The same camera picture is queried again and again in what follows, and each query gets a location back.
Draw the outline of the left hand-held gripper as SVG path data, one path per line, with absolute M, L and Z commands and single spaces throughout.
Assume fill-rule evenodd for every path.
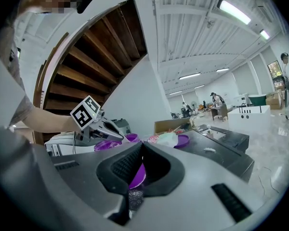
M 117 125 L 105 119 L 105 112 L 90 95 L 84 98 L 71 112 L 71 117 L 80 129 L 75 135 L 75 145 L 91 146 L 103 140 L 122 141 L 123 133 Z

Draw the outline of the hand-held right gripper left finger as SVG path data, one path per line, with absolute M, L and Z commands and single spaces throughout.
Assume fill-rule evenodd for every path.
M 129 185 L 142 164 L 142 143 L 92 153 L 58 156 L 52 163 L 69 188 L 106 219 L 124 225 L 129 218 Z

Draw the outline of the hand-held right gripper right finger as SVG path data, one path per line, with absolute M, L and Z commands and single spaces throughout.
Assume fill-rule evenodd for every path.
M 128 223 L 131 231 L 221 231 L 250 217 L 263 201 L 242 179 L 205 157 L 144 142 L 147 154 L 159 154 L 170 163 L 169 172 L 149 187 L 169 193 L 144 202 Z

